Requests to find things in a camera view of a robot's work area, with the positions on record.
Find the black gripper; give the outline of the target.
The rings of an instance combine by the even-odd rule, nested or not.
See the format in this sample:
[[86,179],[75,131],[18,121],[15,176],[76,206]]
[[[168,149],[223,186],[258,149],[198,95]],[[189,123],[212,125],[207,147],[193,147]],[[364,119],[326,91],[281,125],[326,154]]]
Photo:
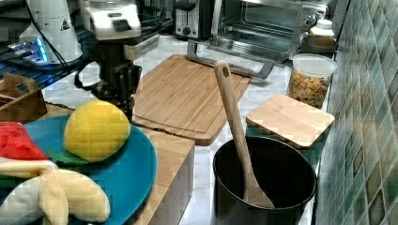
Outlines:
[[92,93],[114,104],[129,120],[135,104],[133,95],[140,81],[142,68],[128,59],[122,44],[98,44],[93,50],[99,65],[99,82]]

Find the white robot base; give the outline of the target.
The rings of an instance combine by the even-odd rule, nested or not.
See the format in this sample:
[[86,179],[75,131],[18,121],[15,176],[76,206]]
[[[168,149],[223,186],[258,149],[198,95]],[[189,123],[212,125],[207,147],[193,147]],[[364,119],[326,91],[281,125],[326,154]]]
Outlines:
[[25,0],[31,24],[10,46],[37,66],[67,65],[83,54],[69,15],[67,0]]

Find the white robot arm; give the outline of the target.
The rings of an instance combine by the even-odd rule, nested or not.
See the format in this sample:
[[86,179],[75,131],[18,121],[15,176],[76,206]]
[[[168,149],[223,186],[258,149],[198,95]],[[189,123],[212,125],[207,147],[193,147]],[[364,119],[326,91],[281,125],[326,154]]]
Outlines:
[[134,64],[133,47],[153,37],[162,26],[164,12],[142,16],[142,6],[135,0],[84,0],[84,28],[94,40],[89,47],[89,60],[99,65],[99,81],[78,88],[118,107],[132,117],[142,68]]

